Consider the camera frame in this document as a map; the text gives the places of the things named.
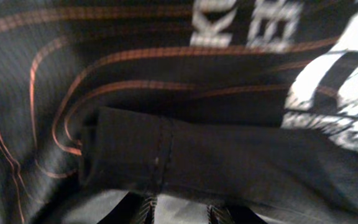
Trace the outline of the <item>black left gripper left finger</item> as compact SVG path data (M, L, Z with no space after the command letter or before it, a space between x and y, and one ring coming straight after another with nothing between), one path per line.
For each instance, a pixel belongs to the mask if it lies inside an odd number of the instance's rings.
M131 203L130 224L153 224L155 208L157 206L156 196L133 195Z

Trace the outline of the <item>black orange-patterned t-shirt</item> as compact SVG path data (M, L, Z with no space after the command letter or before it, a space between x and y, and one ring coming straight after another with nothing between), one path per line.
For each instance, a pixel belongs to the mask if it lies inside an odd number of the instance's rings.
M358 1L0 1L0 223L358 223Z

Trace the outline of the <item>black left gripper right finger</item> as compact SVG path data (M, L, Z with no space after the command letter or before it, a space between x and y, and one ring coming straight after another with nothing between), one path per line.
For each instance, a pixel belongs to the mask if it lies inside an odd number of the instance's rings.
M209 224L235 224L229 210L226 207L207 206Z

